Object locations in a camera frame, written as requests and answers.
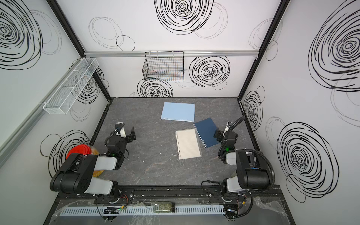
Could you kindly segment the white lined spiral notebook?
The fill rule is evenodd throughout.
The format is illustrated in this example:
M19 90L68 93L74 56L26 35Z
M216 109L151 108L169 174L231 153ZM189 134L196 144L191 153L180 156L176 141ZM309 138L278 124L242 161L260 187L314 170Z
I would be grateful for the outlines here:
M180 160L201 157L200 146L195 129L176 131L175 136Z

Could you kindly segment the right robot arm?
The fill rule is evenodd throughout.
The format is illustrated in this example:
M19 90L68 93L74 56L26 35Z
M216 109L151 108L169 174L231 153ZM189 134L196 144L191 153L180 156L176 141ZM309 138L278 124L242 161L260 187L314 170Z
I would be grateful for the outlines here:
M242 116L235 122L228 122L224 131L217 130L214 134L221 142L218 158L224 164L236 166L235 176L223 181L225 192L269 192L275 185L275 172L270 161L261 151L235 148L238 134L234 129L244 120Z

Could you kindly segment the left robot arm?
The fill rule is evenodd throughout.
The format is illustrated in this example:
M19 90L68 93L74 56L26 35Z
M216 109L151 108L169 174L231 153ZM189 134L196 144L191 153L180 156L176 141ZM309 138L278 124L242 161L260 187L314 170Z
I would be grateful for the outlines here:
M137 139L135 129L125 132L125 124L118 122L105 139L107 152L103 155L71 153L50 182L50 189L63 194L95 194L119 198L116 181L94 177L95 171L118 170L129 155L127 144Z

